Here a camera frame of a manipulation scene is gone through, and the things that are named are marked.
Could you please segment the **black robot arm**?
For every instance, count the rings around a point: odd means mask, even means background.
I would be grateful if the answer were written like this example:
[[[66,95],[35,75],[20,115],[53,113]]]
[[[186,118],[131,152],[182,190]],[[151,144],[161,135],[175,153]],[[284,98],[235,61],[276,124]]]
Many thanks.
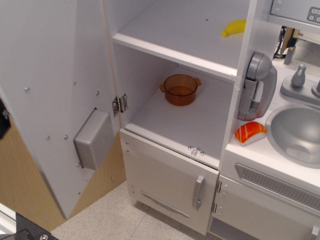
[[[3,139],[7,131],[11,128],[10,114],[2,99],[0,100],[0,138]]]

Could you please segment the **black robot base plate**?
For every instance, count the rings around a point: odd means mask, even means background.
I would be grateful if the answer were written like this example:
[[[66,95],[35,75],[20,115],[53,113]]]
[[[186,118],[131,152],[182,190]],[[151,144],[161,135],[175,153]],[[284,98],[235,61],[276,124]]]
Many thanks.
[[[19,213],[9,216],[0,213],[1,240],[58,240],[51,232],[45,230]]]

